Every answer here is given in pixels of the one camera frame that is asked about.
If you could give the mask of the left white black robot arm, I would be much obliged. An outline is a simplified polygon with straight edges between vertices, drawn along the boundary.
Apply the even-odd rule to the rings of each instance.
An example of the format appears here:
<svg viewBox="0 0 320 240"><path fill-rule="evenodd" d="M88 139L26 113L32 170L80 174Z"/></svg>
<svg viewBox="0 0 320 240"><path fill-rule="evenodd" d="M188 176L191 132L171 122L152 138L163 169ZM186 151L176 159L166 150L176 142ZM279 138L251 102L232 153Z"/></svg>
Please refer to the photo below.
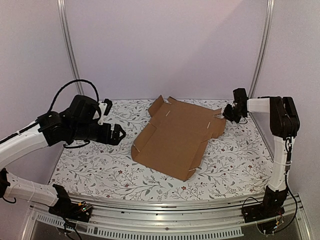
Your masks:
<svg viewBox="0 0 320 240"><path fill-rule="evenodd" d="M117 146L126 136L119 124L104 123L112 107L106 99L98 102L88 96L76 95L70 106L58 113L49 110L24 129L0 141L0 197L40 203L55 209L63 216L74 213L74 205L63 186L43 185L19 178L6 167L29 153L65 143L72 148L74 141L86 145L97 142Z"/></svg>

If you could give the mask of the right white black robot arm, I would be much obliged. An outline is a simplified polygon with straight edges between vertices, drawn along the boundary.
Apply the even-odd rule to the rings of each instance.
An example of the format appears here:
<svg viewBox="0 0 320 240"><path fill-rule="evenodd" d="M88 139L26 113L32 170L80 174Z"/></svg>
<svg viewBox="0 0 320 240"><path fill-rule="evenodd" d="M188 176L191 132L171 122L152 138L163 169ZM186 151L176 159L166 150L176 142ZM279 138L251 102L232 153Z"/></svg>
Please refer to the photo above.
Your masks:
<svg viewBox="0 0 320 240"><path fill-rule="evenodd" d="M248 113L269 114L269 127L274 140L272 173L263 200L259 204L243 206L241 210L245 221L253 222L283 214L287 196L293 196L288 178L300 120L293 98L280 96L236 97L233 105L226 105L222 115L230 122L239 123Z"/></svg>

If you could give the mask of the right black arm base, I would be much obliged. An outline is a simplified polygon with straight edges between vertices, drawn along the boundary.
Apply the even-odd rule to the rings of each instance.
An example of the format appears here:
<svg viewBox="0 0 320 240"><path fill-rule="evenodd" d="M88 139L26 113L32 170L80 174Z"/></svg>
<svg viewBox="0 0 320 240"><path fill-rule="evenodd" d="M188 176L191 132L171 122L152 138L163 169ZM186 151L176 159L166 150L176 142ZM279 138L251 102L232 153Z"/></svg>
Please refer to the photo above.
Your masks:
<svg viewBox="0 0 320 240"><path fill-rule="evenodd" d="M279 214L284 214L283 204L287 198L287 193L265 192L262 203L243 206L241 213L245 223L261 221L268 218L273 218Z"/></svg>

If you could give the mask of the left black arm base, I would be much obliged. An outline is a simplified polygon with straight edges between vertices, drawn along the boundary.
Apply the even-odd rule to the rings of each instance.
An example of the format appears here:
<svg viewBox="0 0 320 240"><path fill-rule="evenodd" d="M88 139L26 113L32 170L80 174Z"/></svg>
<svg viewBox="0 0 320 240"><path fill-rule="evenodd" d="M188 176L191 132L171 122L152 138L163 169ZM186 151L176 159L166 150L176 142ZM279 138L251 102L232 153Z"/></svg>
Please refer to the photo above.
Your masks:
<svg viewBox="0 0 320 240"><path fill-rule="evenodd" d="M85 201L73 203L63 186L53 184L53 187L57 192L57 202L49 207L50 214L85 223L90 221L93 211L92 204Z"/></svg>

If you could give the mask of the brown cardboard box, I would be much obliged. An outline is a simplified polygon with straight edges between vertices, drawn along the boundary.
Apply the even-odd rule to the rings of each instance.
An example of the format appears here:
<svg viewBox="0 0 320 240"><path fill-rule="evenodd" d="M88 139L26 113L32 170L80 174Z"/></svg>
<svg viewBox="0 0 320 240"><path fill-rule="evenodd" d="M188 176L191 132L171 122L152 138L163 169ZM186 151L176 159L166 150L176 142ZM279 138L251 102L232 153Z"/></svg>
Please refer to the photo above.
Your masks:
<svg viewBox="0 0 320 240"><path fill-rule="evenodd" d="M221 109L209 109L159 96L149 107L151 117L133 141L132 159L148 168L188 180L200 166L208 142L225 130Z"/></svg>

